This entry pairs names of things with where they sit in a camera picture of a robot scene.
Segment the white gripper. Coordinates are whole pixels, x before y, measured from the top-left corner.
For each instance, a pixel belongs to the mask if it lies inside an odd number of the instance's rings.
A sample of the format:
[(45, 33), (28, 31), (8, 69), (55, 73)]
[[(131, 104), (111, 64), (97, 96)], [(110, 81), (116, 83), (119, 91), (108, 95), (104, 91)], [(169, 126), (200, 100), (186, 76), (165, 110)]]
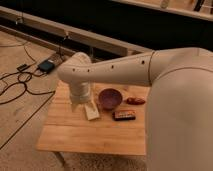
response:
[(91, 99), (91, 85), (89, 83), (72, 83), (69, 85), (72, 111), (79, 104), (87, 103)]

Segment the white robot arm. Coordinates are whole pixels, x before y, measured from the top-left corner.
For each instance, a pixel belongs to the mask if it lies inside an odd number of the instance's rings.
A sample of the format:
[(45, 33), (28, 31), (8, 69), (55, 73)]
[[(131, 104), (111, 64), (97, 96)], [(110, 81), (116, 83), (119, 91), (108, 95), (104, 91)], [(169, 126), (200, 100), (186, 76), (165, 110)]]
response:
[(90, 84), (148, 86), (148, 171), (213, 171), (213, 52), (177, 48), (93, 63), (78, 52), (58, 69), (74, 103)]

